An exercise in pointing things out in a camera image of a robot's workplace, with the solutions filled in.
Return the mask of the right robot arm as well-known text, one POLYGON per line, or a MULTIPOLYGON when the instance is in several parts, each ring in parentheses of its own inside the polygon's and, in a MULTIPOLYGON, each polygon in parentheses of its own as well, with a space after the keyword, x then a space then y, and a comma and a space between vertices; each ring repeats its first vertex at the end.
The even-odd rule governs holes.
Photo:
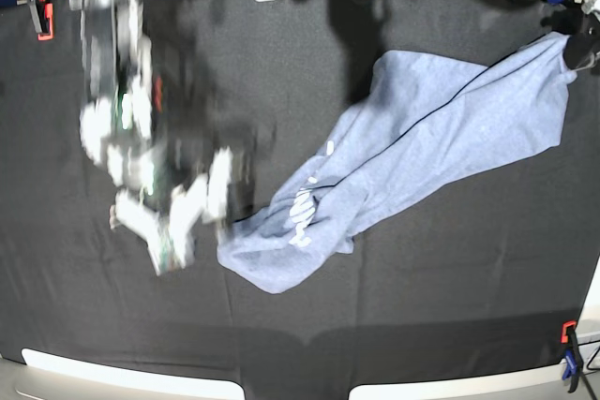
POLYGON ((82 148, 112 178, 115 225, 220 236, 250 215, 256 120, 222 89, 190 35, 158 31, 144 0, 69 0, 81 14, 82 148))

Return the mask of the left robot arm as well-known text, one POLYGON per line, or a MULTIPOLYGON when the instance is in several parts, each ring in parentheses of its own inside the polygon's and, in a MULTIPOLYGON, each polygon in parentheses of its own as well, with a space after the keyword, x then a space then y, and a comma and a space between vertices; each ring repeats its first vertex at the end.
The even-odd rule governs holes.
POLYGON ((541 24, 567 35, 562 55, 569 69, 580 71, 599 64, 599 0, 563 0, 541 24))

